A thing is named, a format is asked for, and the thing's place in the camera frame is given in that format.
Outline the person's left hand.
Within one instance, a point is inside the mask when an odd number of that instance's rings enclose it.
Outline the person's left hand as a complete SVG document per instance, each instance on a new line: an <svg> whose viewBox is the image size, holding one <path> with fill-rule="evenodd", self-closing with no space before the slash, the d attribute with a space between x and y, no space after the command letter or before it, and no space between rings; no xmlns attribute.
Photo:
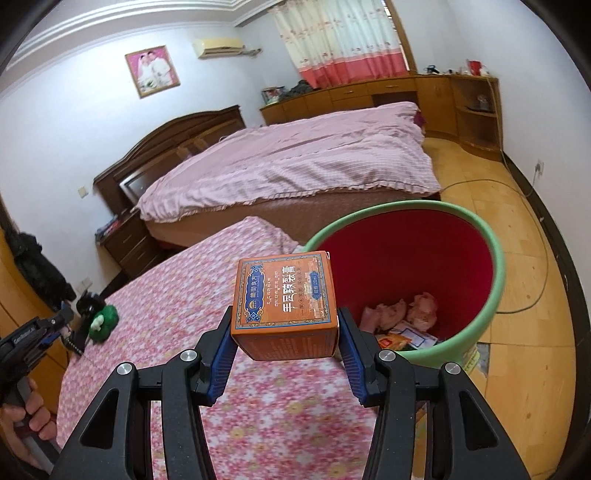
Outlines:
<svg viewBox="0 0 591 480"><path fill-rule="evenodd" d="M10 453L27 466L43 470L23 439L16 433L15 425L27 426L41 440L56 438L56 424L50 411L44 405L44 399L38 392L33 379L27 379L30 395L24 407L4 403L1 406L1 435Z"/></svg>

